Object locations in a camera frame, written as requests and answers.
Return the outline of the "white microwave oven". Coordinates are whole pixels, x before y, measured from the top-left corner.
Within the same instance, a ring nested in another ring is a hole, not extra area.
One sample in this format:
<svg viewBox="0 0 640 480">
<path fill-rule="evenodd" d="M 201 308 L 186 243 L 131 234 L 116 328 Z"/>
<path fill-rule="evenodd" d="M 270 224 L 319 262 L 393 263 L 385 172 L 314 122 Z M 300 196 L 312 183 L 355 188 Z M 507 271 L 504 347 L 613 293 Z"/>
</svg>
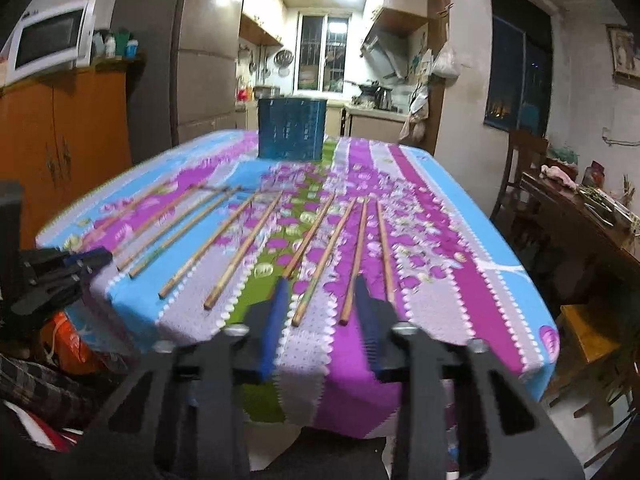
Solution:
<svg viewBox="0 0 640 480">
<path fill-rule="evenodd" d="M 10 42 L 6 85 L 58 66 L 91 62 L 96 0 L 73 0 L 18 22 Z"/>
</svg>

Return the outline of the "range hood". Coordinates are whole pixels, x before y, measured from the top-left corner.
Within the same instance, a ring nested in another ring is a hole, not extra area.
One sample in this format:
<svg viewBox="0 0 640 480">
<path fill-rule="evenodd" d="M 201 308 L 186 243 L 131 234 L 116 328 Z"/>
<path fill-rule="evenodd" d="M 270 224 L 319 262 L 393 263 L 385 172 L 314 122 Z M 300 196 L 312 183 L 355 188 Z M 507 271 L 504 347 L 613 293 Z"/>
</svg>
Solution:
<svg viewBox="0 0 640 480">
<path fill-rule="evenodd" d="M 378 81 L 401 81 L 409 75 L 409 38 L 373 26 L 363 39 L 360 53 Z"/>
</svg>

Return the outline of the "orange wooden cabinet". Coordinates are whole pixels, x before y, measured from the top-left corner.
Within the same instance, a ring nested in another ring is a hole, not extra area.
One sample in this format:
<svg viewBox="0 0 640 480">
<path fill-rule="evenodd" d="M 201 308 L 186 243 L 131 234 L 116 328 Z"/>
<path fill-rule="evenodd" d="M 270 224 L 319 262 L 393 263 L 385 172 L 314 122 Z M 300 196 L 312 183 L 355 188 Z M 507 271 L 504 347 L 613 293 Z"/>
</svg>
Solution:
<svg viewBox="0 0 640 480">
<path fill-rule="evenodd" d="M 127 100 L 143 58 L 102 61 L 1 89 L 1 177 L 24 190 L 21 248 L 75 200 L 132 166 Z"/>
</svg>

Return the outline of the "dark wooden chair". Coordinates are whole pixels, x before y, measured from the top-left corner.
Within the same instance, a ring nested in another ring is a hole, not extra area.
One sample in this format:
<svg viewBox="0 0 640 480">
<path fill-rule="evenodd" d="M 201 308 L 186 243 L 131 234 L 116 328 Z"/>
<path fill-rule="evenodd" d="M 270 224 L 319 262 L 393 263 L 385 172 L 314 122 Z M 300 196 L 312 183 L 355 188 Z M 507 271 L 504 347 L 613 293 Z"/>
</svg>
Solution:
<svg viewBox="0 0 640 480">
<path fill-rule="evenodd" d="M 523 174 L 539 170 L 547 159 L 549 142 L 525 130 L 513 129 L 508 135 L 506 162 L 498 196 L 489 219 L 495 222 L 500 211 L 518 211 L 521 205 Z"/>
</svg>

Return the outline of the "kitchen window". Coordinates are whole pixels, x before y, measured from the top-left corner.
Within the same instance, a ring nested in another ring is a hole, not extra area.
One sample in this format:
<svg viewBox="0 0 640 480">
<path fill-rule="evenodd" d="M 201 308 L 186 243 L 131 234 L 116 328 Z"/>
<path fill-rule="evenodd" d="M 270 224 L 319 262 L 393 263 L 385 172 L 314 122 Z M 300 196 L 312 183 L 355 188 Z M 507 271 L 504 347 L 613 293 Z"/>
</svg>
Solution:
<svg viewBox="0 0 640 480">
<path fill-rule="evenodd" d="M 343 92 L 348 32 L 346 16 L 299 17 L 297 90 Z"/>
</svg>

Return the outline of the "white bottle on cabinet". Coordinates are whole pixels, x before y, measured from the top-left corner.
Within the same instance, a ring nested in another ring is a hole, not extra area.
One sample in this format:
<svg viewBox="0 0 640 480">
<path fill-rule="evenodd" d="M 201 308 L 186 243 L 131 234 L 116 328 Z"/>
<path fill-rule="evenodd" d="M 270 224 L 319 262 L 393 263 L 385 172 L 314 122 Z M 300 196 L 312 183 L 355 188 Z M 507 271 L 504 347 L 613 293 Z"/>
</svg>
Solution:
<svg viewBox="0 0 640 480">
<path fill-rule="evenodd" d="M 104 56 L 114 58 L 116 55 L 116 39 L 113 35 L 108 35 L 104 42 Z"/>
</svg>

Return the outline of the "kitchen counter cabinets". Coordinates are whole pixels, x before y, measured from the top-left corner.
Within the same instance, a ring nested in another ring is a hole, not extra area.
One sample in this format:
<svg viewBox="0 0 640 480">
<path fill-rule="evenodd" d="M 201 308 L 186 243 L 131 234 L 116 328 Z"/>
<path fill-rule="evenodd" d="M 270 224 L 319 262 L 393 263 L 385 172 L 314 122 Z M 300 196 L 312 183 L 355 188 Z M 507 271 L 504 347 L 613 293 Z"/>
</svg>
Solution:
<svg viewBox="0 0 640 480">
<path fill-rule="evenodd" d="M 326 102 L 324 134 L 337 139 L 339 136 L 356 136 L 368 140 L 398 143 L 406 114 L 388 110 L 367 110 L 341 101 Z M 257 130 L 258 110 L 256 101 L 237 102 L 235 125 L 238 129 Z"/>
</svg>

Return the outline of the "blue lidded jar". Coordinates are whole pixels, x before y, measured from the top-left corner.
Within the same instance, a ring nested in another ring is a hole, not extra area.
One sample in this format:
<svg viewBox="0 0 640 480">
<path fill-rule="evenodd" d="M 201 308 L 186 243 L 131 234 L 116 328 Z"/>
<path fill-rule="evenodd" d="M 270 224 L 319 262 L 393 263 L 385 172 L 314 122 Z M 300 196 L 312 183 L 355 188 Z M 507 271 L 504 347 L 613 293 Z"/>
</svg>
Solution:
<svg viewBox="0 0 640 480">
<path fill-rule="evenodd" d="M 126 44 L 125 58 L 128 58 L 128 60 L 135 58 L 138 52 L 138 45 L 137 39 L 130 39 Z"/>
</svg>

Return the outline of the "dark window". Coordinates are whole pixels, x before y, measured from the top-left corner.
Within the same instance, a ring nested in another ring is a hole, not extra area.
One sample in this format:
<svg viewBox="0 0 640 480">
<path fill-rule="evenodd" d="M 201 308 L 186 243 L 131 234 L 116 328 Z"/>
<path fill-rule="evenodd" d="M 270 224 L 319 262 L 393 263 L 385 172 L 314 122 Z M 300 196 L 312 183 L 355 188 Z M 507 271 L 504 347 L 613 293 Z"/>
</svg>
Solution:
<svg viewBox="0 0 640 480">
<path fill-rule="evenodd" d="M 529 0 L 491 0 L 491 66 L 484 123 L 546 134 L 553 47 L 550 15 Z"/>
</svg>

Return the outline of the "blue perforated utensil basket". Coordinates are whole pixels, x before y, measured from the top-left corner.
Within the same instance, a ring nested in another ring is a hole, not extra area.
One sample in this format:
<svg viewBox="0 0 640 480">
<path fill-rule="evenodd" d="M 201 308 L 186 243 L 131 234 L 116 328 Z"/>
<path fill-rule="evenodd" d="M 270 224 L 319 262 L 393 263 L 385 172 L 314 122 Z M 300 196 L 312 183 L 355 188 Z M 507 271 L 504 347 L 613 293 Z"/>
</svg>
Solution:
<svg viewBox="0 0 640 480">
<path fill-rule="evenodd" d="M 326 100 L 259 99 L 258 157 L 293 162 L 318 162 L 326 128 Z"/>
</svg>

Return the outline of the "colourful floral tablecloth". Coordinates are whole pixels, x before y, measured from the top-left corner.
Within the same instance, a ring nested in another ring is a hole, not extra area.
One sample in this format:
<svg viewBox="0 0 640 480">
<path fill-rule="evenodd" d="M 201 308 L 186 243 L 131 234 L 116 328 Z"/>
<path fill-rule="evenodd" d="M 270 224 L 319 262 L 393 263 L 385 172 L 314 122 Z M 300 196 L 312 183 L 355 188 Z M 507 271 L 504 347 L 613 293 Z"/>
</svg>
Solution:
<svg viewBox="0 0 640 480">
<path fill-rule="evenodd" d="M 152 186 L 155 196 L 112 224 L 93 247 L 114 256 L 84 300 L 67 311 L 82 339 L 99 352 L 136 356 L 154 342 L 206 340 L 244 318 L 268 297 L 330 195 L 334 201 L 290 281 L 294 315 L 326 244 L 352 198 L 356 204 L 298 327 L 285 326 L 277 369 L 265 385 L 247 388 L 254 422 L 290 422 L 356 438 L 389 436 L 399 393 L 367 366 L 356 320 L 341 326 L 363 200 L 369 199 L 359 273 L 370 293 L 385 297 L 376 202 L 390 243 L 395 308 L 432 337 L 464 344 L 487 341 L 502 362 L 540 398 L 560 353 L 552 317 L 525 269 L 474 200 L 427 152 L 362 139 L 326 141 L 320 162 L 258 157 L 253 131 L 212 133 L 131 169 L 85 196 L 38 235 L 41 246 L 70 249 L 114 212 Z M 240 186 L 136 278 L 129 269 L 162 240 L 117 271 L 116 260 L 161 214 L 200 188 Z M 250 194 L 230 228 L 165 299 L 158 292 Z M 277 192 L 284 194 L 212 310 L 209 292 Z"/>
</svg>

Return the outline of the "green container on cabinet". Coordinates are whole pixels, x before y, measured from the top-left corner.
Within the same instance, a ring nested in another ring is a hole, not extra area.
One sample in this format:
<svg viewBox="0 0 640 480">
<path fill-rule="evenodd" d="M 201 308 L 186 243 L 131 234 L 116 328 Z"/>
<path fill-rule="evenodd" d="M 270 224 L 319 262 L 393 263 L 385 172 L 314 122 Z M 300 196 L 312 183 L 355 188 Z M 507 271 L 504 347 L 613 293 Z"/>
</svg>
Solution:
<svg viewBox="0 0 640 480">
<path fill-rule="evenodd" d="M 127 29 L 119 29 L 117 32 L 114 32 L 115 55 L 118 58 L 123 58 L 125 56 L 126 47 L 130 38 L 131 34 Z"/>
</svg>

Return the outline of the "dark wooden side table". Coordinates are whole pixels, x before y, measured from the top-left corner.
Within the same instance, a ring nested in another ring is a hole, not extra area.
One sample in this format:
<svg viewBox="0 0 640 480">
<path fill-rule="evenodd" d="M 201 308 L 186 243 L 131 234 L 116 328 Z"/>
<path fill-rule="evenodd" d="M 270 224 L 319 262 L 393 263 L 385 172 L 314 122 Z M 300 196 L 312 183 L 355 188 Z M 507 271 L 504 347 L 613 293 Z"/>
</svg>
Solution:
<svg viewBox="0 0 640 480">
<path fill-rule="evenodd" d="M 562 304 L 639 301 L 639 240 L 630 229 L 605 226 L 582 196 L 531 172 L 521 189 L 528 201 L 518 237 L 534 246 L 529 270 L 552 312 Z"/>
</svg>

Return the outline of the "white plastic bag hanging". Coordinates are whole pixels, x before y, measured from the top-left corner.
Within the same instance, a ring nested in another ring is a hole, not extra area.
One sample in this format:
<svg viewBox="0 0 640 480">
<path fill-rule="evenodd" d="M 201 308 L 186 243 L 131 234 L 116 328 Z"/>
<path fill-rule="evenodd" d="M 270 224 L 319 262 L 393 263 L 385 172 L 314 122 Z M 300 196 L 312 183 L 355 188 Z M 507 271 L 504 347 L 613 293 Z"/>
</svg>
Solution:
<svg viewBox="0 0 640 480">
<path fill-rule="evenodd" d="M 439 50 L 432 65 L 431 75 L 446 80 L 455 80 L 460 76 L 456 51 L 449 41 Z"/>
</svg>

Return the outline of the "grey refrigerator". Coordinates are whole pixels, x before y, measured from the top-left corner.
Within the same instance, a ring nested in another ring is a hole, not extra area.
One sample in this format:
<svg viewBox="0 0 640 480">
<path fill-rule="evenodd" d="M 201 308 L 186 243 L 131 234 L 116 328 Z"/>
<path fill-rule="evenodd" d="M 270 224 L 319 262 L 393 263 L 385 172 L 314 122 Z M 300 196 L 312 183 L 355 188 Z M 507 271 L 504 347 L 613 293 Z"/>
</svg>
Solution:
<svg viewBox="0 0 640 480">
<path fill-rule="evenodd" d="M 112 29 L 143 60 L 127 104 L 133 162 L 233 128 L 242 2 L 115 0 Z"/>
</svg>

